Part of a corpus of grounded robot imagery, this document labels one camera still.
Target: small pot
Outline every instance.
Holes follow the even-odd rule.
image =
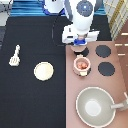
[[[88,65],[88,67],[86,69],[79,69],[77,68],[78,62],[85,62]],[[87,76],[87,73],[90,67],[91,67],[91,63],[88,58],[83,57],[83,55],[77,55],[77,58],[74,60],[74,64],[73,64],[73,70],[77,75]]]

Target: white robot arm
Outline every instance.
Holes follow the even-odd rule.
[[[65,0],[65,14],[73,24],[64,27],[62,42],[68,44],[76,39],[85,39],[85,43],[78,44],[85,45],[87,42],[96,41],[99,31],[89,31],[94,11],[98,10],[101,4],[102,0]]]

